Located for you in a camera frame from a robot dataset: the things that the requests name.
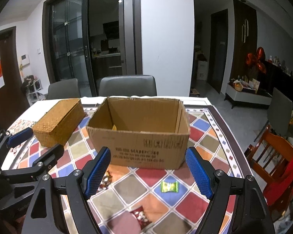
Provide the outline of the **open cardboard box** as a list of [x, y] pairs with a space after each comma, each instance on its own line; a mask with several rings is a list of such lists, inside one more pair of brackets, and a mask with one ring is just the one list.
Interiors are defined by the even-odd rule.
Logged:
[[180, 168], [190, 134], [183, 102], [166, 98], [108, 97], [86, 129], [96, 151], [110, 149], [113, 165], [159, 170]]

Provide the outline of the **glass sliding door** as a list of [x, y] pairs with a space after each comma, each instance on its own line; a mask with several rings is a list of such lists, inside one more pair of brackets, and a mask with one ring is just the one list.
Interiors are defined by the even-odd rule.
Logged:
[[76, 78], [83, 97], [95, 97], [88, 31], [88, 0], [47, 0], [42, 35], [50, 83]]

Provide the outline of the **grey dining chair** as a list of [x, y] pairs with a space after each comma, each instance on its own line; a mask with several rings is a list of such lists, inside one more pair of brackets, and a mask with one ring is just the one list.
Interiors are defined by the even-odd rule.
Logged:
[[81, 94], [78, 87], [78, 80], [73, 78], [50, 84], [48, 87], [46, 99], [70, 99], [80, 97]]
[[152, 75], [118, 75], [104, 77], [99, 85], [99, 96], [157, 96]]

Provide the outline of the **white low cabinet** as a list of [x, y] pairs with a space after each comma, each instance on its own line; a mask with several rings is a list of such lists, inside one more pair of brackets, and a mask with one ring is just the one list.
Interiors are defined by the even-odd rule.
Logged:
[[272, 97], [237, 91], [231, 85], [227, 85], [224, 101], [226, 100], [231, 104], [232, 109], [234, 107], [267, 109]]

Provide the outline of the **red wooden chair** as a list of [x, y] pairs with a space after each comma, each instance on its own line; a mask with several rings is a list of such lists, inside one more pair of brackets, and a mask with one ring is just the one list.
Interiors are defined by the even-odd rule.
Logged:
[[293, 146], [267, 125], [255, 146], [245, 151], [249, 166], [265, 182], [263, 195], [275, 222], [286, 213], [293, 199]]

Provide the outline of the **grey dining chair left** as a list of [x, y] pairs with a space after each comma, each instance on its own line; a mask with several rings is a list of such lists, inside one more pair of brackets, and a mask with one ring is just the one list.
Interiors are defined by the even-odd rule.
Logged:
[[46, 99], [70, 99], [80, 97], [81, 94], [78, 87], [78, 80], [73, 78], [50, 84], [48, 87]]

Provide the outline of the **white intercom panel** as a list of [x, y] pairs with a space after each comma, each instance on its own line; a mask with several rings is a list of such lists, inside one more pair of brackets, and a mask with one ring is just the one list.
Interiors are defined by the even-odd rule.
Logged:
[[28, 54], [24, 54], [21, 56], [21, 64], [22, 66], [27, 66], [30, 64], [30, 60], [29, 60], [29, 55]]

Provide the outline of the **dark wooden wardrobe door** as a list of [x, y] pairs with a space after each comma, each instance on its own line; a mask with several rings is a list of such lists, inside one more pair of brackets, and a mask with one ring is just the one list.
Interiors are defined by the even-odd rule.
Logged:
[[230, 78], [237, 79], [247, 74], [247, 54], [257, 50], [257, 12], [249, 5], [233, 0], [234, 50]]

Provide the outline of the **green candy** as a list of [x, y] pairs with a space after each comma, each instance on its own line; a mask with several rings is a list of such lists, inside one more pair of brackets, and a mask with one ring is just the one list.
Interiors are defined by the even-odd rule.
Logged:
[[162, 181], [160, 185], [160, 191], [162, 193], [168, 193], [168, 192], [178, 193], [179, 183], [178, 181], [175, 181], [175, 182]]

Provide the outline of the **red white snack packet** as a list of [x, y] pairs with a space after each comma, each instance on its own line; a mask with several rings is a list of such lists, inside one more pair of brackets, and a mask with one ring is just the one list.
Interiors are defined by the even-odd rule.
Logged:
[[139, 206], [138, 208], [133, 209], [132, 211], [130, 211], [130, 213], [138, 221], [138, 224], [140, 225], [141, 230], [143, 230], [145, 227], [147, 227], [148, 225], [152, 223], [152, 221], [150, 221], [149, 218], [146, 216], [143, 206]]

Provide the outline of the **brown entrance door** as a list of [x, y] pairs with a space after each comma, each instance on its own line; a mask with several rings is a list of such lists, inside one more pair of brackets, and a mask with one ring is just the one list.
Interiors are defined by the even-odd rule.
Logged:
[[0, 31], [0, 58], [5, 85], [0, 89], [0, 130], [8, 129], [29, 108], [21, 91], [16, 52], [16, 27]]

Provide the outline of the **red foil balloon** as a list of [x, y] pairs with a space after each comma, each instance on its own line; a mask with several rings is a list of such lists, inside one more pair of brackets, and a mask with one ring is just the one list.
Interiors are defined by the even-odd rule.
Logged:
[[262, 73], [266, 73], [266, 68], [265, 65], [263, 64], [263, 62], [265, 61], [265, 51], [263, 49], [263, 47], [259, 47], [256, 50], [256, 53], [247, 53], [247, 57], [246, 57], [246, 64], [248, 66], [251, 65], [256, 65], [256, 67], [259, 69], [259, 71], [261, 71]]

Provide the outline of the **grey dining chair centre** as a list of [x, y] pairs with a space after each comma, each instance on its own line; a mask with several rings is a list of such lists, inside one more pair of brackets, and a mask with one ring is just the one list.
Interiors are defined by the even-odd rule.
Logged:
[[104, 77], [99, 85], [99, 96], [157, 96], [152, 75], [118, 75]]

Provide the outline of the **grey chair right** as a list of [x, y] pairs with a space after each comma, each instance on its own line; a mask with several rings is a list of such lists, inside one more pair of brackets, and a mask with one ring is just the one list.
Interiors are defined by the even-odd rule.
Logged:
[[254, 139], [254, 142], [260, 137], [268, 125], [272, 126], [277, 135], [285, 136], [289, 128], [292, 110], [293, 102], [277, 88], [274, 88], [271, 104], [267, 110], [267, 122]]

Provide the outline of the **gold red candy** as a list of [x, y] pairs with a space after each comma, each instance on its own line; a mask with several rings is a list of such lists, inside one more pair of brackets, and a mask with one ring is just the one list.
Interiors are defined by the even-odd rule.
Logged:
[[103, 175], [102, 181], [99, 185], [99, 190], [106, 190], [112, 183], [112, 175], [109, 170]]

